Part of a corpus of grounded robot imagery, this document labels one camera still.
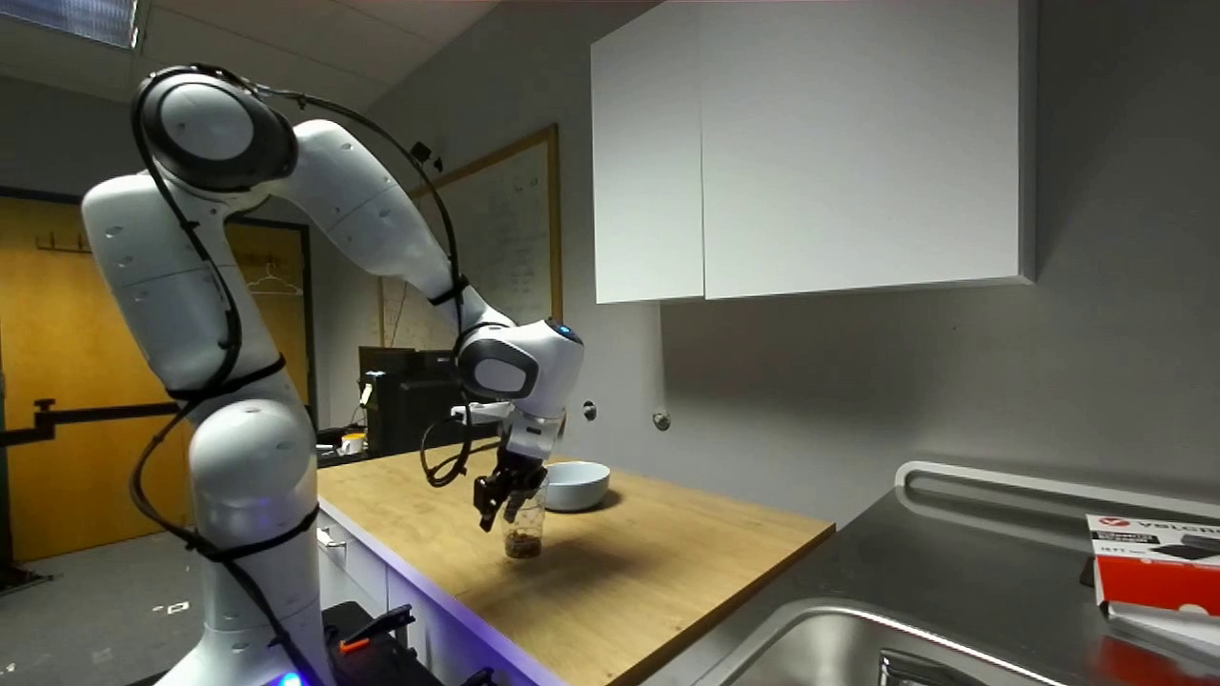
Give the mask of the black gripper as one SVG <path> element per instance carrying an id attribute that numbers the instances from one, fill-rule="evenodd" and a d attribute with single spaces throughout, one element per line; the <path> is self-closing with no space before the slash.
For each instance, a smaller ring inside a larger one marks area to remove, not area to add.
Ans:
<path id="1" fill-rule="evenodd" d="M 503 521 L 517 521 L 517 510 L 542 488 L 542 479 L 543 449 L 532 438 L 503 436 L 490 478 L 474 479 L 474 506 L 481 514 L 481 532 L 489 533 L 498 510 Z"/>

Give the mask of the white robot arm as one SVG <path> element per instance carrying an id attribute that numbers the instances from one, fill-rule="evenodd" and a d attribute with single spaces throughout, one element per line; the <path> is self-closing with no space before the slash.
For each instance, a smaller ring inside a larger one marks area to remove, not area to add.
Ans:
<path id="1" fill-rule="evenodd" d="M 455 312 L 461 385 L 503 411 L 494 469 L 474 486 L 482 521 L 512 518 L 542 488 L 584 338 L 555 321 L 494 312 L 402 189 L 330 120 L 289 121 L 225 68 L 167 65 L 139 82 L 129 126 L 139 168 L 94 182 L 78 219 L 147 371 L 195 426 L 184 543 L 204 557 L 202 638 L 158 686 L 335 686 L 315 438 L 225 222 L 282 197 L 349 265 Z"/>

